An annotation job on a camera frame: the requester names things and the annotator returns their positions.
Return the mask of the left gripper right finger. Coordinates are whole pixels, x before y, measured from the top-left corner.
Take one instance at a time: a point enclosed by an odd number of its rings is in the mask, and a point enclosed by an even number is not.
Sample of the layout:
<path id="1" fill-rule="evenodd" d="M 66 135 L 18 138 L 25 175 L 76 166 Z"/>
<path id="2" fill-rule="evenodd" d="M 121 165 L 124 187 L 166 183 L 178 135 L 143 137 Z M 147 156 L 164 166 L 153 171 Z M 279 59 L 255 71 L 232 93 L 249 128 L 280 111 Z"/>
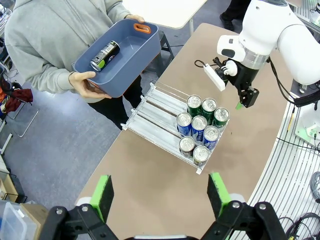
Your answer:
<path id="1" fill-rule="evenodd" d="M 250 206 L 232 200 L 218 172 L 208 175 L 207 195 L 215 221 L 201 237 L 203 240 L 229 240 L 234 232 L 243 232 L 250 240 L 285 239 L 273 206 L 266 201 Z"/>

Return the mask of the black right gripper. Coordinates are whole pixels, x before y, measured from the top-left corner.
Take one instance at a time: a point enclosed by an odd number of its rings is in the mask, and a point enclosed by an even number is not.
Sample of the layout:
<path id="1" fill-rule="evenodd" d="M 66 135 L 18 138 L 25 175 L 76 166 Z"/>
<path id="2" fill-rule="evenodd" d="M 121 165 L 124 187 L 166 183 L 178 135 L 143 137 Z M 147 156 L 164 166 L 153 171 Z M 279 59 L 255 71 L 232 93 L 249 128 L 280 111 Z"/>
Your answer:
<path id="1" fill-rule="evenodd" d="M 246 108 L 253 106 L 260 93 L 258 89 L 250 87 L 259 70 L 248 68 L 240 62 L 235 62 L 235 64 L 237 74 L 229 76 L 228 81 L 237 89 L 239 102 L 235 109 L 240 110 L 243 106 Z"/>

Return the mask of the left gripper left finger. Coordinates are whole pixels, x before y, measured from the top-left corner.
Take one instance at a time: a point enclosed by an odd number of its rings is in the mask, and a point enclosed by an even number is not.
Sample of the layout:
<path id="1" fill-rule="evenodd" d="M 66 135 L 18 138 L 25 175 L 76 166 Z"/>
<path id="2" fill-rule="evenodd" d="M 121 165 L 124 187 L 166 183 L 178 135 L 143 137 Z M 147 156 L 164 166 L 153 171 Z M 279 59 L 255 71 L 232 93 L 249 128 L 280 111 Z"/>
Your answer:
<path id="1" fill-rule="evenodd" d="M 88 203 L 71 210 L 64 206 L 52 207 L 39 234 L 40 240 L 76 240 L 88 234 L 92 240 L 116 240 L 106 224 L 114 198 L 110 175 L 102 175 Z"/>

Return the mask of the person's right hand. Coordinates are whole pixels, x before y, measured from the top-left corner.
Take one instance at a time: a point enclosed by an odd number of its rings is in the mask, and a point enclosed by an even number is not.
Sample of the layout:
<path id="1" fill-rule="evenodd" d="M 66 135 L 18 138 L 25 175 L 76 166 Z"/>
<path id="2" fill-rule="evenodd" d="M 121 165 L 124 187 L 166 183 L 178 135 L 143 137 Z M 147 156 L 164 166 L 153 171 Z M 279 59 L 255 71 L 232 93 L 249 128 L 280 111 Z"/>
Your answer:
<path id="1" fill-rule="evenodd" d="M 94 71 L 73 72 L 69 75 L 68 80 L 72 87 L 84 98 L 92 99 L 111 99 L 105 92 L 95 86 L 91 86 L 88 79 L 96 76 Z"/>

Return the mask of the person's left hand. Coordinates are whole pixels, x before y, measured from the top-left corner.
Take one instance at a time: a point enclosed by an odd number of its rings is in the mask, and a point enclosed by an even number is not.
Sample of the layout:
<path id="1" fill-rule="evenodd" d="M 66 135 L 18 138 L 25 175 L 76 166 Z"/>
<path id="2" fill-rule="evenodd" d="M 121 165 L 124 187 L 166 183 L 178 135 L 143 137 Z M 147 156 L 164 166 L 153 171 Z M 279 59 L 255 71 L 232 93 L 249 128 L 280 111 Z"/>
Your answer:
<path id="1" fill-rule="evenodd" d="M 140 24 L 143 24 L 145 22 L 145 19 L 142 16 L 139 16 L 139 15 L 136 15 L 136 14 L 128 14 L 124 18 L 125 19 L 135 20 Z"/>

